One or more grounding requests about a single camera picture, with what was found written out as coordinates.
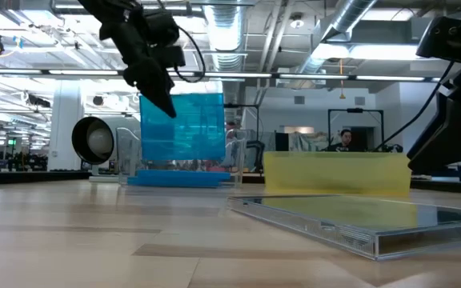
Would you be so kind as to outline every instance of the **yellow box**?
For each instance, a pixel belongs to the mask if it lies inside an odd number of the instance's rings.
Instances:
[[[267,194],[362,194],[406,197],[411,170],[405,154],[266,152]]]

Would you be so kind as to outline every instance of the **clear plastic case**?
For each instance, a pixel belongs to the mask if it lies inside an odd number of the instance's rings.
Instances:
[[[219,160],[162,160],[151,161],[142,158],[142,142],[140,131],[127,128],[117,129],[118,182],[128,185],[130,178],[138,177],[139,171],[197,171],[199,177],[206,173],[229,173],[228,180],[220,182],[220,186],[239,187],[243,180],[243,163],[247,148],[247,132],[245,130],[229,130],[226,133],[225,157]],[[170,181],[171,185],[182,186],[181,181]]]

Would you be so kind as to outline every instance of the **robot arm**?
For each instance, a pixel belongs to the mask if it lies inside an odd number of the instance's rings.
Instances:
[[[174,86],[166,68],[185,66],[182,48],[173,46],[179,28],[164,9],[147,10],[133,0],[79,0],[101,23],[99,38],[111,38],[128,65],[123,77],[170,117]]]
[[[427,28],[417,55],[461,62],[461,20],[436,18]],[[418,172],[461,161],[461,71],[441,79],[437,115],[407,156]]]

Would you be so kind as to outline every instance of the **white column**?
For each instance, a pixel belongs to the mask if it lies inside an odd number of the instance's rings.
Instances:
[[[72,130],[85,113],[80,81],[57,80],[51,119],[48,170],[79,170],[81,158],[72,147]]]

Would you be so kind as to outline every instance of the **transparent tray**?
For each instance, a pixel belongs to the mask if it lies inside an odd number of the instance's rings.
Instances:
[[[342,195],[229,198],[230,209],[373,260],[461,245],[461,209]]]

